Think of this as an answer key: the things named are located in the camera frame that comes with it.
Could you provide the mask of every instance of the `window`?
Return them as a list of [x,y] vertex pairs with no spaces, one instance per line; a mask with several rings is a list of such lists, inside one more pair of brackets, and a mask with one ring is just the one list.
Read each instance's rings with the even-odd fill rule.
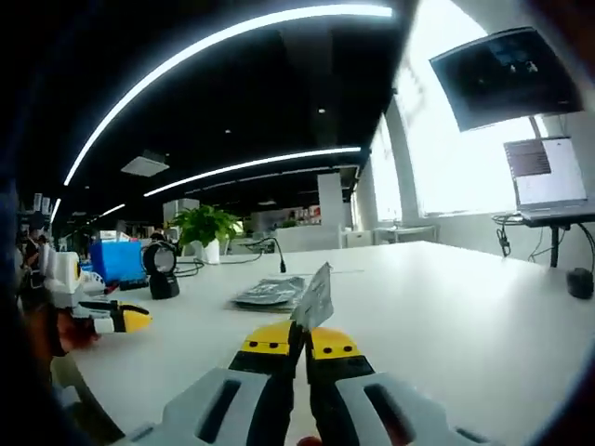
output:
[[535,138],[529,119],[460,133],[430,66],[431,58],[486,35],[451,0],[423,0],[419,6],[396,99],[422,216],[516,208],[504,143]]
[[401,196],[387,118],[380,116],[371,145],[370,163],[379,221],[401,220]]

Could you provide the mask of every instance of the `blue box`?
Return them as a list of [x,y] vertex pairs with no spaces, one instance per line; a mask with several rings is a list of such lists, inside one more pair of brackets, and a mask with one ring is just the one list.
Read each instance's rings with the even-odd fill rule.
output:
[[140,242],[104,242],[91,245],[91,263],[106,283],[147,279],[142,267]]

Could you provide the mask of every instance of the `wall-mounted monitor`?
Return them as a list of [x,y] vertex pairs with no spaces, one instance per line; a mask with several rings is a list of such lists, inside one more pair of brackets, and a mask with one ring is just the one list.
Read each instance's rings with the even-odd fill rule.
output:
[[583,110],[572,78],[533,28],[489,35],[430,63],[460,131],[523,116]]

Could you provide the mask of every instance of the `monitor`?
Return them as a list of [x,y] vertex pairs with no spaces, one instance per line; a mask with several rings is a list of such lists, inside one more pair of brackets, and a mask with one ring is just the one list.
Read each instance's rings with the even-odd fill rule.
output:
[[570,138],[541,138],[504,145],[519,209],[584,202],[587,192]]
[[430,63],[461,132],[524,116],[583,110],[575,83],[533,28],[489,35]]

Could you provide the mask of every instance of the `ceiling vent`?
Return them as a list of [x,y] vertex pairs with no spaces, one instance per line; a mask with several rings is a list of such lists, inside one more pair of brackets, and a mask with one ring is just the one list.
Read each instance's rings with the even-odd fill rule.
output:
[[168,169],[165,164],[165,157],[151,151],[145,151],[141,156],[137,156],[130,163],[122,167],[121,172],[138,177],[152,177],[159,172]]

